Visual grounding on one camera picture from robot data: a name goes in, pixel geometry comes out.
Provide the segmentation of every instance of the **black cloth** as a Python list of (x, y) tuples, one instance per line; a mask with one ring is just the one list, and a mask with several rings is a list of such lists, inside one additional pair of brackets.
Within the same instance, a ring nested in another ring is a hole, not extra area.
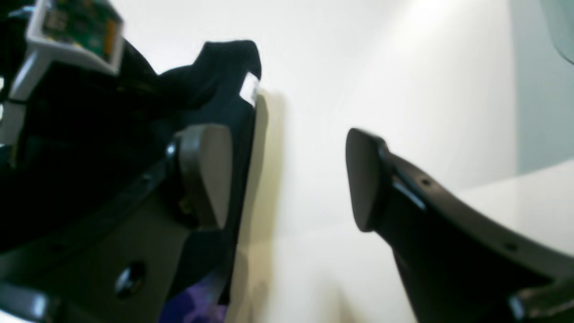
[(233, 136), (225, 235), (233, 240), (254, 125), (253, 107), (239, 97), (248, 70), (261, 76), (250, 41), (208, 43), (194, 65), (161, 77), (127, 42), (118, 78), (52, 64), (27, 104), (22, 167), (0, 171), (0, 252), (98, 210), (165, 156), (174, 133), (206, 122)]
[(233, 178), (226, 227), (222, 232), (196, 232), (190, 235), (181, 255), (179, 269), (169, 297), (195, 284), (218, 266), (226, 270), (222, 303), (229, 302), (229, 287), (247, 186), (255, 110), (239, 96), (247, 73), (261, 79), (261, 62), (251, 41), (206, 43), (196, 61), (160, 75), (162, 88), (170, 97), (186, 105), (201, 102), (189, 112), (193, 124), (227, 125), (233, 140)]

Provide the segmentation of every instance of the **circuit board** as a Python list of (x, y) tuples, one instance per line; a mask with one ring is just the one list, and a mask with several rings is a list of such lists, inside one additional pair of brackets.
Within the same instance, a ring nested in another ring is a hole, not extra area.
[(121, 19), (106, 0), (50, 0), (44, 35), (82, 47), (110, 62)]

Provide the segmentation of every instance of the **white surface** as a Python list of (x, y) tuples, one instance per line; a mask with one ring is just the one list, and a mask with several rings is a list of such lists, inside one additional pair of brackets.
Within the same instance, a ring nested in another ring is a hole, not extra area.
[(527, 237), (574, 257), (574, 160), (459, 194)]
[[(519, 30), (523, 41), (553, 52), (549, 37), (528, 38), (545, 28), (538, 2), (515, 3), (534, 13), (532, 24)], [(512, 178), (519, 161), (509, 3), (114, 5), (126, 21), (126, 37), (158, 72), (192, 63), (207, 40), (252, 39), (259, 46), (268, 109), (265, 150), (261, 176), (248, 188), (254, 200), (246, 205), (227, 321), (414, 322), (390, 248), (353, 222), (347, 131), (358, 126), (380, 134), (393, 152), (456, 193)], [(536, 59), (531, 63), (542, 63)], [(550, 59), (561, 62), (557, 54)], [(542, 70), (540, 77), (548, 73)], [(564, 99), (560, 93), (541, 98), (542, 107)], [(473, 203), (484, 207), (488, 194), (475, 194)], [(496, 217), (517, 209), (503, 204), (488, 211)]]
[(0, 311), (0, 322), (1, 323), (30, 323), (28, 321), (20, 320), (19, 318), (15, 318), (12, 315), (9, 315), (3, 311)]

